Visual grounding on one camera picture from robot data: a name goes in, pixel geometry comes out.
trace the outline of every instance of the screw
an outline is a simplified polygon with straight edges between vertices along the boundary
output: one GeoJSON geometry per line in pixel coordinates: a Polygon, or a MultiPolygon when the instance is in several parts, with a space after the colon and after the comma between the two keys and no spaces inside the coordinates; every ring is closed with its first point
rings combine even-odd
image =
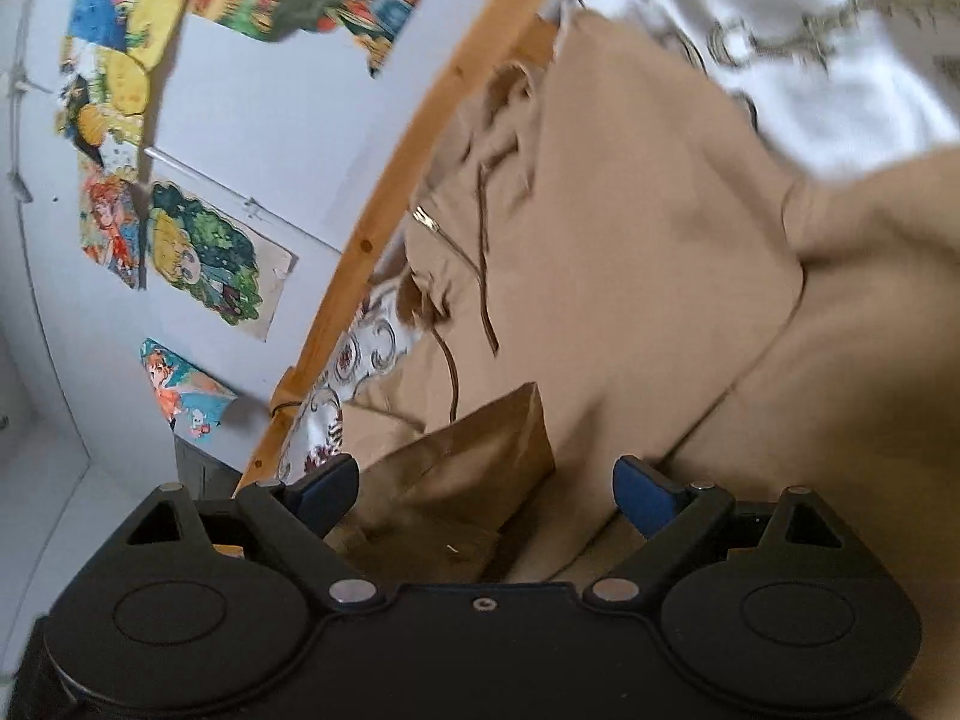
{"type": "Polygon", "coordinates": [[[376,595],[376,585],[365,579],[342,579],[335,581],[328,592],[338,604],[363,604],[376,595]]]}
{"type": "Polygon", "coordinates": [[[629,579],[608,577],[594,584],[593,594],[611,604],[624,604],[637,598],[637,595],[640,595],[640,588],[629,579]]]}

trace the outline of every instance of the wooden beam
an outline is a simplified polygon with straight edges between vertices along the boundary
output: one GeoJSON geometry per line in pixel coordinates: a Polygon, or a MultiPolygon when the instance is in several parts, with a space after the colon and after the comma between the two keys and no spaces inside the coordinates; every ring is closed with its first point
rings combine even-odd
{"type": "Polygon", "coordinates": [[[509,56],[545,65],[557,28],[536,15],[545,0],[488,0],[448,65],[422,100],[360,215],[296,366],[283,377],[272,399],[271,424],[248,463],[240,487],[277,473],[278,453],[296,413],[277,407],[304,399],[368,288],[384,247],[407,210],[426,169],[434,143],[457,107],[509,56]]]}

